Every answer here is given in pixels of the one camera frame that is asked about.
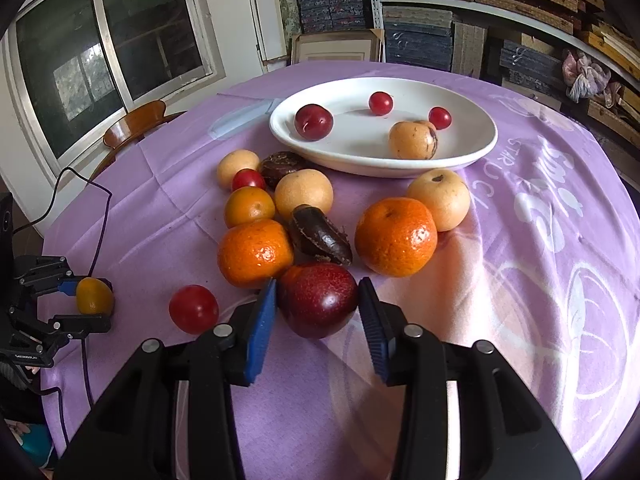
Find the stack of blue boxes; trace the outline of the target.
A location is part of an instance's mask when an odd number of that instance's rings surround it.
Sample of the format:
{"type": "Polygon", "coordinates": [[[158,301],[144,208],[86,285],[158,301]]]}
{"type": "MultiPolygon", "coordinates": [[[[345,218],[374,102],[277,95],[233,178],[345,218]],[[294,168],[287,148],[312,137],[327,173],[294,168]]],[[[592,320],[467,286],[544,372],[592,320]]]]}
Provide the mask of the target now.
{"type": "Polygon", "coordinates": [[[297,4],[304,34],[367,27],[363,0],[297,0],[297,4]]]}

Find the dark red plum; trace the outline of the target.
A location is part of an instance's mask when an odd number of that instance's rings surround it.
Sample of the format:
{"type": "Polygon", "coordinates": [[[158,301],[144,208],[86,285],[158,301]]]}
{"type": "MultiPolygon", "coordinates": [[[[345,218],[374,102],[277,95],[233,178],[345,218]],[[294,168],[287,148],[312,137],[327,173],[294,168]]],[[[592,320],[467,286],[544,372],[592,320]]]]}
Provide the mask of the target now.
{"type": "Polygon", "coordinates": [[[292,266],[278,279],[277,305],[298,336],[322,339],[341,330],[358,306],[358,287],[336,263],[292,266]]]}
{"type": "Polygon", "coordinates": [[[332,114],[318,104],[301,107],[294,117],[297,133],[307,141],[319,141],[329,135],[334,125],[332,114]]]}

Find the purple tablecloth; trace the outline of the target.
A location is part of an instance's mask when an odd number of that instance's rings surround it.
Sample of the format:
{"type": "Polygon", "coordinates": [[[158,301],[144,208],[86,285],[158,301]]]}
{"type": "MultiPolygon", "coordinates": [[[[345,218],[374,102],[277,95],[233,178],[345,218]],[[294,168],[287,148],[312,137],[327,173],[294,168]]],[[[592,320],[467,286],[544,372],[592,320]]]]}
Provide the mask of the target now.
{"type": "MultiPolygon", "coordinates": [[[[227,139],[209,130],[259,101],[348,77],[397,77],[454,90],[486,110],[497,146],[461,171],[473,203],[410,278],[372,274],[378,296],[410,322],[467,346],[487,339],[558,427],[587,477],[639,402],[639,218],[586,129],[485,81],[396,64],[284,68],[210,96],[149,136],[99,178],[113,198],[97,276],[114,287],[112,329],[87,342],[99,396],[146,338],[192,339],[168,304],[184,285],[217,298],[221,318],[254,296],[217,266],[228,192],[218,162],[238,148],[281,147],[267,124],[227,139]]],[[[404,390],[374,374],[357,313],[332,337],[306,340],[279,314],[262,374],[233,389],[247,479],[385,479],[404,390]]]]}

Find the large tan pear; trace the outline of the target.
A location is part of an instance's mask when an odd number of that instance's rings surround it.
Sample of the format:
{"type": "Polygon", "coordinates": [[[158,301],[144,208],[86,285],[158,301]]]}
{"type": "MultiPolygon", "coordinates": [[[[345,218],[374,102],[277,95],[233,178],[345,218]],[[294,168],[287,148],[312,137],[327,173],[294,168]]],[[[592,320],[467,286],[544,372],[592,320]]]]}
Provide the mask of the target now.
{"type": "Polygon", "coordinates": [[[471,196],[462,177],[448,169],[432,169],[414,179],[406,196],[431,211],[438,232],[456,228],[466,217],[471,196]]]}

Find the small tan fruit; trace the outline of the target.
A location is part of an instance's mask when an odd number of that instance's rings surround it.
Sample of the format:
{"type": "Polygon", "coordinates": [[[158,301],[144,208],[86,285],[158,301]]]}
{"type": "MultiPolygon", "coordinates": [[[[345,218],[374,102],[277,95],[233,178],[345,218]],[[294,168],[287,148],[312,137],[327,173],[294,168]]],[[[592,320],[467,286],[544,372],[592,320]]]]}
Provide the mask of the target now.
{"type": "Polygon", "coordinates": [[[259,157],[249,150],[235,150],[219,162],[217,180],[221,188],[230,190],[234,176],[243,169],[255,170],[259,165],[259,157]]]}

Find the red cherry tomato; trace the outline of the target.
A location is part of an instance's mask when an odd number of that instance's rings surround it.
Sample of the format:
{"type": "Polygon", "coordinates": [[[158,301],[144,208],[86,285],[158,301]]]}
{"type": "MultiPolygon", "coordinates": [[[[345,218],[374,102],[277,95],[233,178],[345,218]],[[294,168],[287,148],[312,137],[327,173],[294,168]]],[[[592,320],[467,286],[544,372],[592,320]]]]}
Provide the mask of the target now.
{"type": "Polygon", "coordinates": [[[375,116],[385,116],[393,110],[394,100],[388,93],[377,91],[370,95],[369,108],[375,116]]]}
{"type": "Polygon", "coordinates": [[[428,121],[437,129],[447,129],[452,123],[452,117],[446,108],[434,106],[428,113],[428,121]]]}
{"type": "Polygon", "coordinates": [[[240,188],[267,188],[266,181],[259,171],[250,168],[239,170],[231,181],[231,189],[233,192],[240,188]]]}
{"type": "Polygon", "coordinates": [[[211,330],[218,323],[218,302],[201,285],[188,285],[178,289],[169,301],[168,310],[175,326],[191,335],[211,330]]]}

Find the round tan pear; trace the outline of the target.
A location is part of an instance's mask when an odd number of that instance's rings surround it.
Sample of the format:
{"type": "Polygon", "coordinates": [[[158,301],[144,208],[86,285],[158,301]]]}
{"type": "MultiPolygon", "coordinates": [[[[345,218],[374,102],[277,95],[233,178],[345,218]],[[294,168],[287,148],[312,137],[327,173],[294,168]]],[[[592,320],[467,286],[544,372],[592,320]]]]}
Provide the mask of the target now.
{"type": "Polygon", "coordinates": [[[328,214],[333,206],[333,186],[329,178],[314,169],[303,169],[283,177],[274,191],[274,202],[280,216],[288,221],[294,209],[309,205],[328,214]]]}

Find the yellow cherry tomato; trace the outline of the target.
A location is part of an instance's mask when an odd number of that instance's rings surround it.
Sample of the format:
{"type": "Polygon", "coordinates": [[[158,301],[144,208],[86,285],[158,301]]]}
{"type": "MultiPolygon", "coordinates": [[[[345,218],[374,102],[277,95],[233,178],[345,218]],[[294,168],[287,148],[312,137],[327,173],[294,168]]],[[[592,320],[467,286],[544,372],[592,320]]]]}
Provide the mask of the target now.
{"type": "Polygon", "coordinates": [[[76,308],[80,314],[111,316],[115,298],[112,290],[97,278],[83,278],[76,288],[76,308]]]}

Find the window with white frame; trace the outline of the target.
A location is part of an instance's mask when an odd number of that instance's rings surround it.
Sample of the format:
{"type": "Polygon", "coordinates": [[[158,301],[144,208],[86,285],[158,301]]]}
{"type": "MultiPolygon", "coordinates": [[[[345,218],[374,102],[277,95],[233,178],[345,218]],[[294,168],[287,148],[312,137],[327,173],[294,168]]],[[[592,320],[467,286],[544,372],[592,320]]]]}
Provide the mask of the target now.
{"type": "Polygon", "coordinates": [[[26,141],[49,174],[136,108],[226,74],[206,0],[27,0],[3,42],[26,141]]]}

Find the white oval plate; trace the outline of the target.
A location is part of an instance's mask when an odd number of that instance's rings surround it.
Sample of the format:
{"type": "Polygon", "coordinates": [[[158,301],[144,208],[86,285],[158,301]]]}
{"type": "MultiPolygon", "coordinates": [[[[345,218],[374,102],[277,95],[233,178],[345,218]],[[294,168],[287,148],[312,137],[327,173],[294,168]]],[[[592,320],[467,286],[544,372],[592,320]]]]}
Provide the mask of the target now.
{"type": "Polygon", "coordinates": [[[300,90],[272,111],[269,127],[282,144],[319,166],[377,178],[408,178],[434,168],[459,170],[486,156],[498,142],[498,126],[474,101],[428,82],[393,78],[339,79],[300,90]],[[388,93],[394,108],[375,116],[370,95],[388,93]],[[308,104],[318,104],[333,116],[334,125],[324,139],[304,140],[294,117],[308,104]],[[434,106],[446,108],[452,124],[437,133],[438,148],[432,159],[396,158],[388,146],[390,128],[396,122],[424,120],[434,106]]]}

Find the large orange mandarin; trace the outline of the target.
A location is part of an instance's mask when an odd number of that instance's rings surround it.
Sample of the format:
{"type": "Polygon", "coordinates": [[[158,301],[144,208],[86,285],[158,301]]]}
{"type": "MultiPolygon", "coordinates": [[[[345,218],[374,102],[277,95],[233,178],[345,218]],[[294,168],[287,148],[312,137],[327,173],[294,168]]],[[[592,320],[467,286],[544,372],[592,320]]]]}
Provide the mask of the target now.
{"type": "Polygon", "coordinates": [[[282,224],[256,220],[230,229],[218,247],[222,276],[232,286],[258,289],[294,263],[294,249],[282,224]]]}
{"type": "Polygon", "coordinates": [[[431,260],[438,234],[431,211],[409,197],[389,197],[363,211],[355,248],[373,272],[392,278],[418,273],[431,260]]]}

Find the small orange tangerine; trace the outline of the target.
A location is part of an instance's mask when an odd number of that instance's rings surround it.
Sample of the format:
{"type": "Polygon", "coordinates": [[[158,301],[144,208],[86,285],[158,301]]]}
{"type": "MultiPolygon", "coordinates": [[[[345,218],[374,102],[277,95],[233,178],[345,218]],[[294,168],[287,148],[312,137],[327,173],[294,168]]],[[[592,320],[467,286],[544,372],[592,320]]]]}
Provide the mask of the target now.
{"type": "Polygon", "coordinates": [[[272,219],[276,205],[262,188],[244,186],[234,191],[224,206],[224,223],[229,229],[243,223],[272,219]]]}

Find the dark mangosteen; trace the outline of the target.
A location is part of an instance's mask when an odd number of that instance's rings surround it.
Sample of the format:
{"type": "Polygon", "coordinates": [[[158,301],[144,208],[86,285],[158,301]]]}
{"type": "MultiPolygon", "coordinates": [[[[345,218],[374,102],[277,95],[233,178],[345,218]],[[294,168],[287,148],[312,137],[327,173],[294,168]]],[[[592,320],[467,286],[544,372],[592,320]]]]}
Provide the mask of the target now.
{"type": "Polygon", "coordinates": [[[274,191],[278,183],[288,174],[309,168],[309,162],[299,154],[280,151],[265,157],[259,163],[257,171],[265,180],[267,188],[274,191]]]}

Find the wooden chair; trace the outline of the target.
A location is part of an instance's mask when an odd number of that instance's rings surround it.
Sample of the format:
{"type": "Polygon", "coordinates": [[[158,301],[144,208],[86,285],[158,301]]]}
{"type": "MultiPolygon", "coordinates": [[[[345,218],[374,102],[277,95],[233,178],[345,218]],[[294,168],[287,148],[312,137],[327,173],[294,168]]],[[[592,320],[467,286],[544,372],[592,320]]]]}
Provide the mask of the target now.
{"type": "Polygon", "coordinates": [[[93,181],[108,166],[111,166],[117,155],[125,148],[142,141],[145,136],[163,125],[169,124],[181,115],[182,112],[166,114],[166,104],[161,100],[155,100],[137,107],[122,119],[114,122],[102,136],[103,144],[110,151],[93,171],[90,180],[93,181]]]}

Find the dark passion fruit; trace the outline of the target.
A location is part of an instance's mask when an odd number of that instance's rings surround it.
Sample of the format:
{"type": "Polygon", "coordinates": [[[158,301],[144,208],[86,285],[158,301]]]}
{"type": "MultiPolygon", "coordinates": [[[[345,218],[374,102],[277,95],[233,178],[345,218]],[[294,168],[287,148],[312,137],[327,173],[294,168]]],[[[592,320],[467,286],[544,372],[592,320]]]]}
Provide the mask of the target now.
{"type": "Polygon", "coordinates": [[[352,248],[348,237],[318,207],[303,204],[292,212],[290,234],[295,247],[318,261],[341,266],[352,264],[352,248]]]}

